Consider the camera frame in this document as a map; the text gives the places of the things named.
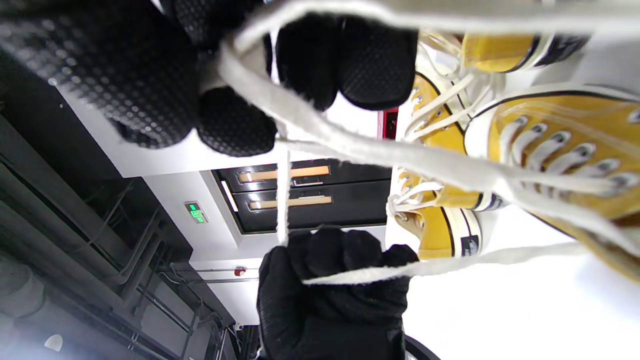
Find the canvas shoe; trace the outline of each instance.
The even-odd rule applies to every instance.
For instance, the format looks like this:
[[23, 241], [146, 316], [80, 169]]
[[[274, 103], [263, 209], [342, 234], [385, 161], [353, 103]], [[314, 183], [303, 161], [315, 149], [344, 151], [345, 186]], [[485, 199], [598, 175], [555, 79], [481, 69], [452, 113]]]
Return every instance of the canvas shoe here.
[[[430, 81], [427, 76], [416, 74], [412, 113], [437, 98], [441, 94], [440, 89], [451, 87], [446, 81], [441, 81], [441, 87], [436, 83], [437, 80]], [[399, 139], [464, 152], [463, 131], [458, 122], [426, 136], [408, 137], [452, 116], [455, 111], [452, 109], [463, 109], [459, 98], [453, 100], [451, 105], [443, 104], [430, 115], [428, 121], [410, 124], [403, 134], [399, 134]], [[484, 244], [480, 226], [475, 214], [469, 210], [483, 203], [481, 194], [464, 192], [453, 186], [440, 186], [402, 168], [394, 169], [394, 177], [396, 188], [392, 191], [395, 194], [389, 197], [387, 210], [402, 228], [420, 240], [418, 255], [421, 259], [469, 256], [482, 249]]]
[[514, 72], [544, 67], [567, 59], [589, 37], [577, 35], [478, 35], [462, 41], [464, 67], [483, 72]]
[[[607, 193], [522, 186], [595, 211], [635, 241], [628, 249], [638, 246], [640, 97], [601, 86], [535, 86], [479, 109], [465, 133], [465, 149], [469, 156], [536, 172], [612, 180], [617, 190]], [[640, 258], [625, 251], [624, 245], [567, 221], [538, 217], [640, 281]]]

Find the black glove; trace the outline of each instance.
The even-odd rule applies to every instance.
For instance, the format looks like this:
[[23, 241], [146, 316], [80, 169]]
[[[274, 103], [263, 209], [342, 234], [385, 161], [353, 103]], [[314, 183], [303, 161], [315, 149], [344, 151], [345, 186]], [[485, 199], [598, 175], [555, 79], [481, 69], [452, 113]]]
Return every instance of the black glove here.
[[382, 252], [366, 231], [297, 233], [260, 266], [258, 314], [264, 359], [404, 359], [402, 314], [409, 278], [360, 286], [301, 281], [371, 266], [418, 261], [406, 245]]
[[[0, 47], [51, 85], [93, 105], [128, 142], [161, 148], [194, 128], [217, 152], [270, 151], [273, 121], [232, 89], [198, 93], [199, 70], [262, 0], [0, 0]], [[265, 39], [265, 71], [271, 43]], [[325, 110], [341, 91], [369, 110], [409, 96], [417, 32], [310, 15], [280, 30], [280, 79]]]

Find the shoe eyelet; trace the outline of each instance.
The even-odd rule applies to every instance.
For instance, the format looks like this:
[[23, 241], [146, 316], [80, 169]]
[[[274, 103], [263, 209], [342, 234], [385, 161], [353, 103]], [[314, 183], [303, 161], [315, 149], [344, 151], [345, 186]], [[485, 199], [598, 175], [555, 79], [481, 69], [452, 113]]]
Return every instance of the shoe eyelet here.
[[640, 184], [640, 177], [632, 172], [622, 172], [620, 174], [608, 177], [615, 185], [615, 189], [603, 194], [604, 197], [613, 197], [620, 195], [625, 191], [629, 191], [631, 188]]
[[542, 134], [547, 130], [548, 126], [546, 124], [536, 124], [535, 126], [533, 126], [531, 128], [531, 131], [533, 131], [534, 133], [538, 133], [538, 134]]
[[620, 160], [618, 159], [604, 159], [599, 161], [595, 167], [602, 171], [605, 175], [616, 170], [620, 166]]
[[568, 131], [560, 131], [551, 136], [551, 140], [557, 143], [566, 143], [569, 139], [571, 139], [571, 133]]
[[634, 111], [631, 111], [631, 113], [627, 117], [627, 120], [631, 124], [640, 124], [640, 109], [636, 109]]
[[516, 124], [524, 125], [529, 122], [529, 117], [522, 115], [514, 121]]
[[572, 152], [576, 152], [578, 155], [580, 155], [581, 158], [585, 160], [590, 159], [595, 151], [596, 145], [592, 143], [582, 143], [572, 150]]

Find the red object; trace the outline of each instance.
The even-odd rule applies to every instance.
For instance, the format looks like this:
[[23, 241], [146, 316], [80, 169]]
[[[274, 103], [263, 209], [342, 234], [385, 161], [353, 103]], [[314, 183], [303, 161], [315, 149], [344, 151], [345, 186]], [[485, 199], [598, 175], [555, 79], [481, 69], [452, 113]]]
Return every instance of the red object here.
[[396, 139], [398, 108], [378, 112], [378, 138]]
[[244, 275], [245, 272], [246, 272], [246, 268], [243, 266], [236, 266], [236, 268], [234, 269], [235, 276], [242, 276]]

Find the drawer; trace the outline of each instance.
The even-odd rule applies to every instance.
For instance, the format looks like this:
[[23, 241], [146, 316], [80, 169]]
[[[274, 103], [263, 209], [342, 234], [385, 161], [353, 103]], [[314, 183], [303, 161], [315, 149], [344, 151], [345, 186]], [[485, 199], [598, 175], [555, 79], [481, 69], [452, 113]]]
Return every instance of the drawer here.
[[[296, 188], [289, 196], [289, 227], [313, 229], [322, 224], [380, 225], [387, 221], [390, 180]], [[243, 234], [276, 229], [276, 191], [232, 195], [236, 222]]]
[[[336, 159], [295, 161], [291, 168], [293, 188], [391, 179], [390, 168], [355, 165]], [[232, 193], [276, 189], [276, 164], [225, 168], [214, 172], [227, 183]]]

